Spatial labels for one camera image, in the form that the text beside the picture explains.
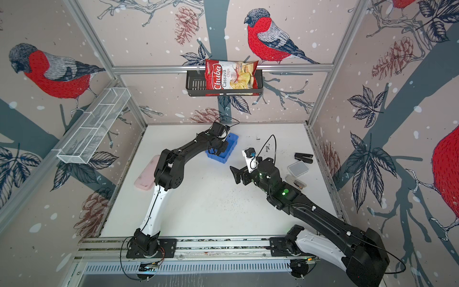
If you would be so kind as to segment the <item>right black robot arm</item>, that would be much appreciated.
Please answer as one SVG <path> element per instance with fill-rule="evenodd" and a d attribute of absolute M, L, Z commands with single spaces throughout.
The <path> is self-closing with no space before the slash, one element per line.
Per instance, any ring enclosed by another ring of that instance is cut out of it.
<path fill-rule="evenodd" d="M 276 209 L 292 215 L 322 235 L 314 239 L 301 226 L 295 226 L 285 237 L 289 253 L 314 254 L 344 270 L 359 287 L 380 285 L 390 263 L 381 236 L 371 228 L 363 231 L 326 212 L 301 190 L 284 181 L 274 160 L 267 158 L 257 168 L 230 168 L 237 184 L 256 185 Z"/>

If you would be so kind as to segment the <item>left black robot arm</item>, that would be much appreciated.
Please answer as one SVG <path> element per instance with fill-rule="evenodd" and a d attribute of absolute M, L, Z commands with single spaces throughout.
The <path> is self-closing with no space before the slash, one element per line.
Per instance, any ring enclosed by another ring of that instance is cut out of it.
<path fill-rule="evenodd" d="M 147 173 L 152 171 L 150 167 L 144 169 L 139 178 L 153 180 L 149 186 L 153 187 L 154 195 L 144 220 L 130 240 L 133 247 L 140 248 L 147 257 L 152 257 L 158 251 L 161 210 L 166 206 L 169 190 L 176 189 L 182 184 L 185 164 L 193 157 L 211 149 L 215 155 L 226 152 L 229 133 L 228 125 L 213 122 L 210 128 L 196 134 L 189 143 L 173 150 L 164 149 L 156 161 L 154 173 Z"/>

